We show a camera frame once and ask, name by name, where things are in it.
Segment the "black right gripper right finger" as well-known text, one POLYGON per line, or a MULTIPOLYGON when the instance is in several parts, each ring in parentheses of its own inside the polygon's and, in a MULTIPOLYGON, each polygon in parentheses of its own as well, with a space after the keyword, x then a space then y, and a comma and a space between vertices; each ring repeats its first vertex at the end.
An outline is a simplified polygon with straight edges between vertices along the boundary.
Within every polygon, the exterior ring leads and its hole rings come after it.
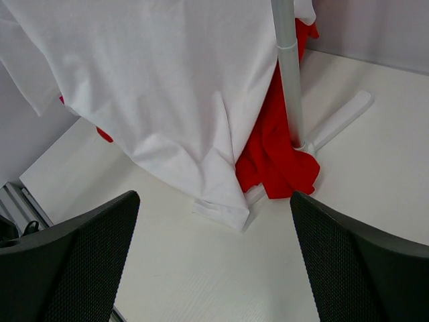
POLYGON ((428 246, 294 192, 294 227, 321 321, 427 321, 428 246))

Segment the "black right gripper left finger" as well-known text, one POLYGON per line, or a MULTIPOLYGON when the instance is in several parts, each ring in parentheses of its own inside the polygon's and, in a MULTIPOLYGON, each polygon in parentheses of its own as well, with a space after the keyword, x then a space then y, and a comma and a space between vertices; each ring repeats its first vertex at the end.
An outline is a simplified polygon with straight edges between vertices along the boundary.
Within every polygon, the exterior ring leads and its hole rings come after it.
POLYGON ((127 191, 72 219, 1 244, 2 321, 108 321, 140 198, 127 191))

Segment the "red t shirt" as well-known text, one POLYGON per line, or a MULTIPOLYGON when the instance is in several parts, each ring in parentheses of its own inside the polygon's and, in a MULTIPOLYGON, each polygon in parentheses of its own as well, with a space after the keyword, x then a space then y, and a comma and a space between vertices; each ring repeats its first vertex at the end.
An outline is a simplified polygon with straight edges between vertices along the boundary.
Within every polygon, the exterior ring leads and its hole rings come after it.
POLYGON ((269 15, 188 16, 150 52, 143 84, 97 121, 136 164, 230 207, 258 184, 272 199, 313 192, 320 167, 292 147, 269 15))

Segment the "white t shirt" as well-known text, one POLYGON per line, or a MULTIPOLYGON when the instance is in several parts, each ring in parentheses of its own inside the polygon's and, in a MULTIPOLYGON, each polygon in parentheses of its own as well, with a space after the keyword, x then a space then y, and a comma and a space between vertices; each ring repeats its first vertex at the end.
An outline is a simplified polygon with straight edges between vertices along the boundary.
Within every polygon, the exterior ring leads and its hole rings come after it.
POLYGON ((54 99, 138 166, 243 229, 245 193, 312 193, 320 167, 292 147, 280 70, 318 35, 310 1, 2 1, 1 63, 42 115, 54 99))

